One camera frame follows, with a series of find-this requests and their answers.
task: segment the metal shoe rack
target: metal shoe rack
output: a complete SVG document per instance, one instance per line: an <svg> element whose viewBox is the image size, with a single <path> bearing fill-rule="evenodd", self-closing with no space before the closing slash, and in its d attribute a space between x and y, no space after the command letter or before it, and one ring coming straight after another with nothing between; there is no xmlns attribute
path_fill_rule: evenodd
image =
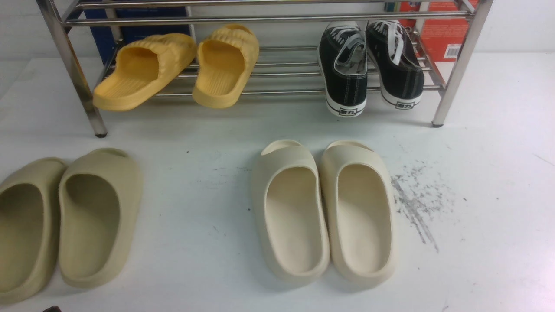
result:
<svg viewBox="0 0 555 312"><path fill-rule="evenodd" d="M445 1L428 0L424 2ZM115 55L123 42L120 26L153 26L153 25L180 25L180 24L208 24L208 23L287 23L287 22L332 22L332 21L369 21L381 19L417 19L417 27L412 33L413 45L419 52L419 61L425 71L430 74L433 84L424 86L425 91L436 91L441 96L441 101L437 107L436 114L432 121L433 127L441 127L447 116L451 103L455 98L458 87L461 84L476 42L486 21L493 0L480 0L476 8L468 0L452 0L457 6L458 11L449 12L382 12L382 13L354 13L354 14L322 14L322 15L287 15L287 16L256 16L256 17L184 17L184 18L117 18L115 9L117 8L147 8L147 7L191 7L191 6L244 6L260 4L321 4L321 3L376 3L379 0L150 0L150 1L117 1L104 0L90 2L84 0L74 0L65 13L60 15L54 0L37 0L41 13L46 21L48 29L54 38L54 42L60 52L62 61L75 87L81 104L93 127L94 134L99 138L104 138L108 134L102 117L96 107L93 106L92 92L88 87L79 60L75 55L68 33L73 27L98 27L110 26L112 34L116 40L115 49L111 60L102 71L98 82L101 82L114 68ZM107 18L104 19L79 19L83 10L105 9ZM469 23L465 42L462 45L457 62L448 79L444 79L438 71L436 65L427 53L426 47L422 44L420 31L424 19L451 19L464 18ZM267 51L309 51L316 50L316 47L262 47L261 53ZM317 68L316 55L313 62L258 62L257 68L296 68L301 72L276 72L276 73L253 73L251 78L281 78L281 77L313 77L319 76L320 72L303 70L305 68ZM195 71L198 64L191 64L178 78L195 78ZM369 74L377 74L375 70L369 69ZM379 92L379 87L368 87L368 92ZM243 95L310 95L324 94L324 88L319 89L293 89L293 90L256 90L244 91ZM179 93L162 91L155 97L173 98L189 97L191 91L187 90Z"/></svg>

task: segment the shoe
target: shoe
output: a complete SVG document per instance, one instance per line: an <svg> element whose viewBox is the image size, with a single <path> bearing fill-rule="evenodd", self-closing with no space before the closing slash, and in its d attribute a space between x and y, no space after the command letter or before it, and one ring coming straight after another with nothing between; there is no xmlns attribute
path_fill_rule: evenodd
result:
<svg viewBox="0 0 555 312"><path fill-rule="evenodd" d="M318 45L318 65L330 112L339 117L362 114L368 64L364 34L356 22L328 24Z"/></svg>
<svg viewBox="0 0 555 312"><path fill-rule="evenodd" d="M365 288L395 269L395 201L391 178L378 154L361 143L337 141L320 164L331 257L347 280Z"/></svg>
<svg viewBox="0 0 555 312"><path fill-rule="evenodd" d="M68 285L100 286L123 269L142 191L137 163L119 149L94 150L68 167L59 186L59 266Z"/></svg>
<svg viewBox="0 0 555 312"><path fill-rule="evenodd" d="M58 257L58 185L66 165L44 158L0 185L0 304L22 301L43 289Z"/></svg>
<svg viewBox="0 0 555 312"><path fill-rule="evenodd" d="M251 193L270 270L294 284L322 275L330 262L330 243L310 151L293 140L268 145L253 168Z"/></svg>
<svg viewBox="0 0 555 312"><path fill-rule="evenodd" d="M260 47L254 33L238 24L214 31L199 45L199 76L193 99L202 106L228 108L239 100Z"/></svg>
<svg viewBox="0 0 555 312"><path fill-rule="evenodd" d="M153 35L123 47L115 70L93 94L94 106L121 112L146 102L193 61L194 40L181 33Z"/></svg>
<svg viewBox="0 0 555 312"><path fill-rule="evenodd" d="M384 100L397 109L411 109L422 99L424 72L412 42L398 21L379 21L366 27L368 56L380 74Z"/></svg>

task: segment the dark object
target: dark object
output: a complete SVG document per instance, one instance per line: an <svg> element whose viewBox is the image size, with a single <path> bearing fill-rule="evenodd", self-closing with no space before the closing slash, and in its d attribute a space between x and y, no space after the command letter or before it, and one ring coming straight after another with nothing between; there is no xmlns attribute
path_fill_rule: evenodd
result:
<svg viewBox="0 0 555 312"><path fill-rule="evenodd" d="M379 21L366 27L368 56L380 74L384 100L397 109L411 109L422 99L424 72L410 37L397 21Z"/></svg>
<svg viewBox="0 0 555 312"><path fill-rule="evenodd" d="M366 106L367 70L364 34L356 22L330 23L318 46L327 107L339 117L355 117Z"/></svg>
<svg viewBox="0 0 555 312"><path fill-rule="evenodd" d="M43 311L43 312L62 312L62 311L61 311L60 308L57 307L57 306L51 306L50 308L46 309L46 310Z"/></svg>

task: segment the pair of slides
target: pair of slides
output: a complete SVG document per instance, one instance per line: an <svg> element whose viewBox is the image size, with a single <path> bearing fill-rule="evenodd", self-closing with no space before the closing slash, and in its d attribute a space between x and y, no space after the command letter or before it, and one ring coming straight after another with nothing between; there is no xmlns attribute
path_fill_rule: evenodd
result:
<svg viewBox="0 0 555 312"><path fill-rule="evenodd" d="M213 32L198 46L198 55L196 43L186 34L153 35L118 52L114 73L95 88L93 104L105 110L133 109L160 92L198 56L193 98L206 107L227 108L239 99L258 55L258 40L238 24Z"/></svg>
<svg viewBox="0 0 555 312"><path fill-rule="evenodd" d="M334 142L318 169L300 143L278 140L262 151L251 187L264 258L278 277L314 281L329 264L330 245L338 271L358 286L377 286L393 274L391 178L370 148Z"/></svg>
<svg viewBox="0 0 555 312"><path fill-rule="evenodd" d="M92 288L123 269L143 189L137 163L103 148L67 166L26 165L0 184L0 304L22 301L50 280Z"/></svg>

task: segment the blue box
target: blue box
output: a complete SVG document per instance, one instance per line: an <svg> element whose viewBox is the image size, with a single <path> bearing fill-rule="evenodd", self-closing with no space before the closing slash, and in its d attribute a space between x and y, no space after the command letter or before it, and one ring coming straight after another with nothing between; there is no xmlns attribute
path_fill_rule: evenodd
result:
<svg viewBox="0 0 555 312"><path fill-rule="evenodd" d="M116 9L115 13L119 18L187 17L185 7ZM106 11L103 9L85 10L85 18L97 19L106 17ZM184 33L191 35L188 25L125 26L121 27L121 30L125 44L144 39L153 34ZM93 34L102 63L106 64L112 56L115 47L112 31L110 27L91 27L90 31Z"/></svg>

